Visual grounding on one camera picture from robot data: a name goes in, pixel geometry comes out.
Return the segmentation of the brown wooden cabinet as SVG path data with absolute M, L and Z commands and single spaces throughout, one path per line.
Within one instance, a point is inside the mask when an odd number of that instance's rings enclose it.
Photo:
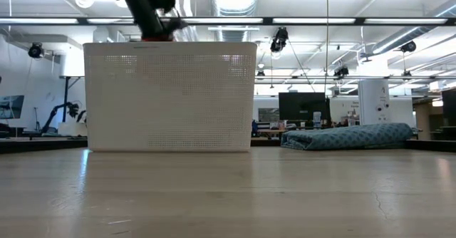
M 418 134 L 419 140 L 431 140 L 429 120 L 431 107 L 429 103 L 415 105 L 417 128 L 420 130 Z

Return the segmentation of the overhead black frame bar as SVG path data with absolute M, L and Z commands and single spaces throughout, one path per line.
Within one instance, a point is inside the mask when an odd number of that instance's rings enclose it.
M 314 17 L 182 17 L 191 26 L 456 26 L 456 18 L 314 18 Z M 0 16 L 6 26 L 132 26 L 130 17 L 11 17 Z

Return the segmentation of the background wall screen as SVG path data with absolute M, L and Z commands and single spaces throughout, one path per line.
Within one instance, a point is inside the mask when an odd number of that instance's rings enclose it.
M 24 104 L 23 95 L 10 95 L 0 97 L 0 119 L 19 119 Z

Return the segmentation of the black background column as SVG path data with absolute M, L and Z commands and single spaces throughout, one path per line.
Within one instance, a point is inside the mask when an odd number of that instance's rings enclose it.
M 67 107 L 68 107 L 68 91 L 69 91 L 69 82 L 71 77 L 70 76 L 64 76 L 65 78 L 65 89 L 64 89 L 64 100 L 63 100 L 63 117 L 62 117 L 62 122 L 66 122 L 66 116 L 67 116 Z

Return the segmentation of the black background monitor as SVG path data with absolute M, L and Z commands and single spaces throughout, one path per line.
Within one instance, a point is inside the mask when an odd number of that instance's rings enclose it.
M 329 117 L 329 104 L 324 93 L 280 93 L 280 120 L 312 120 L 314 112 L 322 119 Z

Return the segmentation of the white background kiosk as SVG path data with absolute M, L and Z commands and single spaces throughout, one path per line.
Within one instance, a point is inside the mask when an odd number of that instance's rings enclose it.
M 389 123 L 390 96 L 387 80 L 361 80 L 358 83 L 361 125 Z

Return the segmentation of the dark neighbouring table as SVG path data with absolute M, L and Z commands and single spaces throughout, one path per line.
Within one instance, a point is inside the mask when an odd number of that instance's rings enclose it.
M 0 155 L 17 152 L 86 148 L 86 138 L 4 138 L 0 139 Z
M 456 153 L 456 140 L 407 140 L 405 147 L 411 150 Z

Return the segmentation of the white perforated plastic basket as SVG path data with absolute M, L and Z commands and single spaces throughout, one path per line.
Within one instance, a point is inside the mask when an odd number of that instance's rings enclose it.
M 246 152 L 257 46 L 250 42 L 87 43 L 94 152 Z

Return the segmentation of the folded blue patterned cloth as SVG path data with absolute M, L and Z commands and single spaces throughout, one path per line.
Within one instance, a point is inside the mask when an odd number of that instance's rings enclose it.
M 281 146 L 295 150 L 394 148 L 413 136 L 407 123 L 354 125 L 321 130 L 293 130 L 281 136 Z

